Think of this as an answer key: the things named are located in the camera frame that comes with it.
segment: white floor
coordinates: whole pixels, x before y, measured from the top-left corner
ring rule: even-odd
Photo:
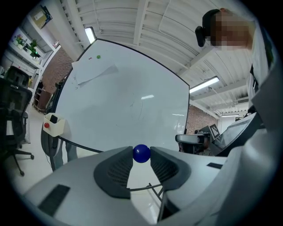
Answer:
[[[12,157],[5,162],[11,183],[14,185],[15,190],[21,195],[37,182],[52,173],[51,166],[48,163],[49,159],[44,154],[40,141],[43,116],[43,114],[37,112],[34,108],[31,108],[29,113],[31,143],[24,144],[21,150],[31,152],[34,155],[34,160],[31,160],[29,156],[17,155],[19,165],[22,171],[25,172],[25,176],[22,177],[19,174],[19,170]],[[93,154],[97,153],[77,148],[77,155],[79,158]],[[63,145],[63,161],[64,164],[67,163],[65,145]],[[140,188],[147,186],[149,183],[152,185],[159,184],[158,179],[150,167],[150,161],[143,164],[134,161],[134,166],[128,181],[128,187]],[[160,189],[161,187],[158,187],[156,188],[156,191],[159,192]],[[150,224],[155,224],[157,222],[161,202],[152,190],[132,192],[131,200],[136,209]]]

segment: red brick wall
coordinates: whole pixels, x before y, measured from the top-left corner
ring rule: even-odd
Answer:
[[[187,119],[187,134],[194,134],[194,131],[207,125],[216,124],[217,119],[205,113],[199,108],[190,105]]]
[[[45,90],[53,93],[56,90],[55,83],[61,81],[72,68],[73,60],[67,55],[61,47],[46,67],[42,82]]]

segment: red object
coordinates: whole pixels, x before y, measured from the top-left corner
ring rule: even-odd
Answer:
[[[44,123],[44,127],[45,127],[45,128],[49,128],[49,126],[50,126],[50,125],[49,125],[48,122]]]

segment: jeans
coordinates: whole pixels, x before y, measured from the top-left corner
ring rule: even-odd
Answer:
[[[72,161],[74,159],[77,159],[78,156],[76,154],[76,146],[71,145],[68,142],[65,142],[65,143],[66,143],[66,151],[67,151],[68,162]],[[59,167],[61,167],[63,165],[62,145],[63,145],[63,141],[60,142],[60,147],[59,147],[58,153],[54,157],[55,169],[58,169]]]

